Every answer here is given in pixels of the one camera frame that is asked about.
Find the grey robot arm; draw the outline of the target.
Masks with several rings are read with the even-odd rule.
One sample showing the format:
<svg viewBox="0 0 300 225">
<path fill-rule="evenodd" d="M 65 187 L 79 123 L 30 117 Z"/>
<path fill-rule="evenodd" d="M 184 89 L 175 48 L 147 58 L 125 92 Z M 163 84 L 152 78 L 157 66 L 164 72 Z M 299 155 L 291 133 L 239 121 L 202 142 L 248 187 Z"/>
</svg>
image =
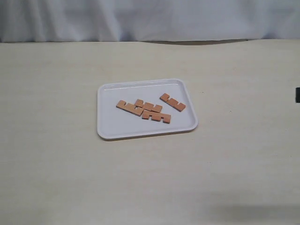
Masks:
<svg viewBox="0 0 300 225">
<path fill-rule="evenodd" d="M 295 102 L 300 103 L 300 87 L 295 89 Z"/>
</svg>

